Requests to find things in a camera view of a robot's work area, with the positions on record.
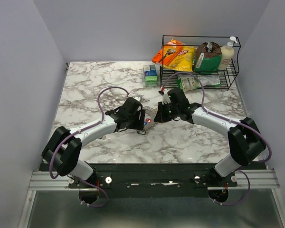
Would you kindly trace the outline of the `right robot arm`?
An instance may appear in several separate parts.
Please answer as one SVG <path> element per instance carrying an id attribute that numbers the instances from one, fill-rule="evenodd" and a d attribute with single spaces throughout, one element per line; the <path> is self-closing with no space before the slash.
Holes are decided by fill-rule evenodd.
<path id="1" fill-rule="evenodd" d="M 154 122 L 166 123 L 179 118 L 209 128 L 228 140 L 229 154 L 209 171 L 208 180 L 212 185 L 220 186 L 230 173 L 248 166 L 267 148 L 253 119 L 228 118 L 206 109 L 203 104 L 190 103 L 179 88 L 159 93 L 162 100 L 157 103 Z"/>

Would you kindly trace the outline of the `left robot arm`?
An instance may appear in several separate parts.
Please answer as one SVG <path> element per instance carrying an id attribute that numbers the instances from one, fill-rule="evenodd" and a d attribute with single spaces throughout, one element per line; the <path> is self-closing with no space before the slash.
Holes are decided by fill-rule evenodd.
<path id="1" fill-rule="evenodd" d="M 107 134 L 144 129 L 145 110 L 133 97 L 127 98 L 122 106 L 102 114 L 100 119 L 77 128 L 57 128 L 41 154 L 59 176 L 75 176 L 86 188 L 95 184 L 96 176 L 94 169 L 79 159 L 81 149 Z"/>

